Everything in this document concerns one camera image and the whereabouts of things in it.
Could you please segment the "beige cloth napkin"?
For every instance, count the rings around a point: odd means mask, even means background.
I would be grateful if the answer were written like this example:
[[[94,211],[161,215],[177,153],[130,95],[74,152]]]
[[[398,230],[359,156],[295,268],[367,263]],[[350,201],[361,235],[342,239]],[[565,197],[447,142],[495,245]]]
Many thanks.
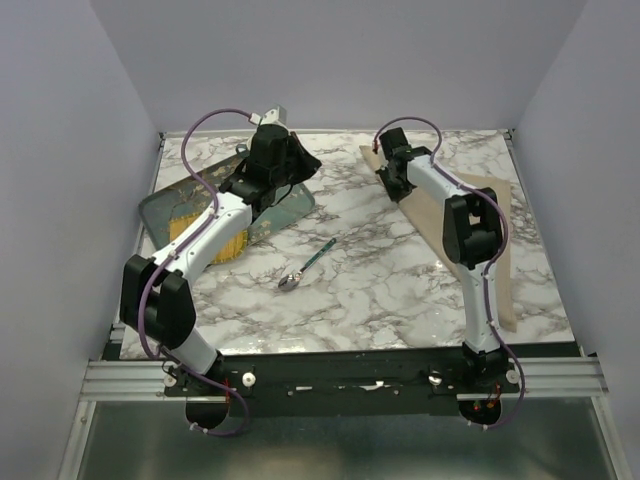
[[[390,199],[463,289],[466,336],[487,339],[504,325],[513,330],[510,292],[509,211],[490,183],[446,170],[425,147],[386,153],[360,148]]]

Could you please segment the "green handled metal spoon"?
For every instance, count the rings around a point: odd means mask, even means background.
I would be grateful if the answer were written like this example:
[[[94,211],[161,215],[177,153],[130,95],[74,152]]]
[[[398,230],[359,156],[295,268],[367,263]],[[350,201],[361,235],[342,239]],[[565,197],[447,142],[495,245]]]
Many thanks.
[[[278,282],[277,288],[283,292],[288,292],[295,289],[299,285],[304,274],[312,266],[314,266],[336,243],[337,239],[331,238],[321,249],[319,249],[313,256],[311,256],[301,268],[299,268],[294,273],[283,276]]]

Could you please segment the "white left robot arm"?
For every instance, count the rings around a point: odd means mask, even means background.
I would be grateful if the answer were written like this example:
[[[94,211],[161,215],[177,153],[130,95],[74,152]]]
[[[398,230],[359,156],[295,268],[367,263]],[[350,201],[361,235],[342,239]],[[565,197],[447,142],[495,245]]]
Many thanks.
[[[321,166],[297,135],[277,124],[261,125],[248,156],[220,185],[211,204],[164,248],[125,264],[120,320],[143,345],[154,340],[187,368],[187,382],[201,395],[214,393],[222,372],[218,352],[196,330],[191,288],[214,257],[264,211],[281,188],[298,185]]]

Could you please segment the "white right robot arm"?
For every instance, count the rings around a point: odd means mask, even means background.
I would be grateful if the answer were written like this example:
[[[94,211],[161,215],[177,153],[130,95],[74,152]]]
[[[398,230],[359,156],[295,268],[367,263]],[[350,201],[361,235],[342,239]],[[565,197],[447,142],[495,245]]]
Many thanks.
[[[496,369],[508,364],[495,288],[496,262],[506,248],[497,196],[445,170],[429,148],[411,146],[400,127],[377,135],[373,150],[384,159],[377,174],[392,201],[419,188],[443,207],[442,246],[460,275],[466,315],[460,379],[467,389],[483,391],[496,380]]]

